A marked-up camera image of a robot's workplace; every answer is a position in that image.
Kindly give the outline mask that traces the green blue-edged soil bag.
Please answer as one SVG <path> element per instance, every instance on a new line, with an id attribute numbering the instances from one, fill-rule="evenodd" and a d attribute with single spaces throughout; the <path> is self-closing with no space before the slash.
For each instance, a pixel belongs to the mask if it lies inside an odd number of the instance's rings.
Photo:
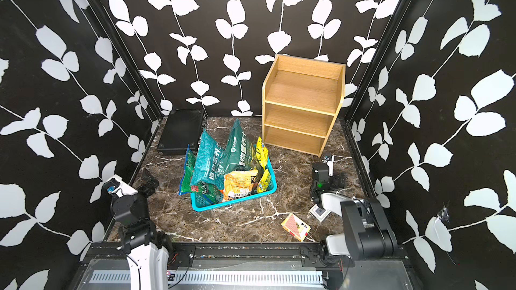
<path id="1" fill-rule="evenodd" d="M 199 208 L 219 204 L 223 200 L 223 195 L 215 185 L 204 182 L 199 183 L 199 185 L 192 185 L 195 164 L 196 155 L 187 147 L 184 174 L 180 180 L 178 195 L 192 195 Z"/>

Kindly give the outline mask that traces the teal and orange fertilizer bag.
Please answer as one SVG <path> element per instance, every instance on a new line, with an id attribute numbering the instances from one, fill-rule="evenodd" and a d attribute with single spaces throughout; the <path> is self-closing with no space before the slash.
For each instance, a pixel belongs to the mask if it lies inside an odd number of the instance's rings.
<path id="1" fill-rule="evenodd" d="M 212 184 L 218 190 L 224 189 L 224 177 L 219 173 L 224 149 L 207 133 L 203 131 L 196 155 L 196 163 L 192 175 L 191 186 L 201 183 Z"/>

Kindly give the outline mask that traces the orange and white fertilizer bag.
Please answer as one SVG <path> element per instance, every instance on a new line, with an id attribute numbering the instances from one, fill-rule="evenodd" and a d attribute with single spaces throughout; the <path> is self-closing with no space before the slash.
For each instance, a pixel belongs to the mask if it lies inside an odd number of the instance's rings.
<path id="1" fill-rule="evenodd" d="M 247 197 L 255 189 L 255 181 L 259 171 L 233 171 L 224 176 L 223 198 L 225 201 Z"/>

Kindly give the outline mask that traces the dark green fertilizer bag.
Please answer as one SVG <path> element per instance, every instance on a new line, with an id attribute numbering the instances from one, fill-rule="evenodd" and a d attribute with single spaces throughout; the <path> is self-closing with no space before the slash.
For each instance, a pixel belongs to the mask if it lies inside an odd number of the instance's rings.
<path id="1" fill-rule="evenodd" d="M 218 174 L 224 176 L 233 171 L 251 170 L 253 156 L 252 143 L 237 119 L 232 126 L 223 157 L 219 162 Z"/>

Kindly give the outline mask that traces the yellow fertilizer bag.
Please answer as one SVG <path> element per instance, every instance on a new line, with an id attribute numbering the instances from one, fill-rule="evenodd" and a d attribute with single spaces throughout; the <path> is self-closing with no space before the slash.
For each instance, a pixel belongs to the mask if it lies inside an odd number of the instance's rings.
<path id="1" fill-rule="evenodd" d="M 261 137 L 258 138 L 256 143 L 255 156 L 259 164 L 259 181 L 257 184 L 257 193 L 264 193 L 269 188 L 271 174 L 267 168 L 269 161 L 269 150 L 264 145 Z"/>

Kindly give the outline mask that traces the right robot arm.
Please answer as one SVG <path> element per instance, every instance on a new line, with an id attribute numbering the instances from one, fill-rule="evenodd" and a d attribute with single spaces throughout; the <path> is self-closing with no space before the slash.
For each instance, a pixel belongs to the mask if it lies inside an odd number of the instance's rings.
<path id="1" fill-rule="evenodd" d="M 326 162 L 312 164 L 313 216 L 322 222 L 334 213 L 343 223 L 343 232 L 322 241 L 325 254 L 353 260 L 396 255 L 399 245 L 380 202 L 342 195 L 340 191 L 344 187 L 345 179 Z"/>

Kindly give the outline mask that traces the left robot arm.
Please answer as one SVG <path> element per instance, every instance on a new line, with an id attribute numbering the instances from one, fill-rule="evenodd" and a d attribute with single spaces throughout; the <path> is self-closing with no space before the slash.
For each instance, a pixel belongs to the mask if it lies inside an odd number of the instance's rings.
<path id="1" fill-rule="evenodd" d="M 159 188 L 159 181 L 148 170 L 142 172 L 138 188 L 111 176 L 103 190 L 112 196 L 111 212 L 120 224 L 121 251 L 130 270 L 131 289 L 168 289 L 169 253 L 173 245 L 166 233 L 151 220 L 148 198 Z"/>

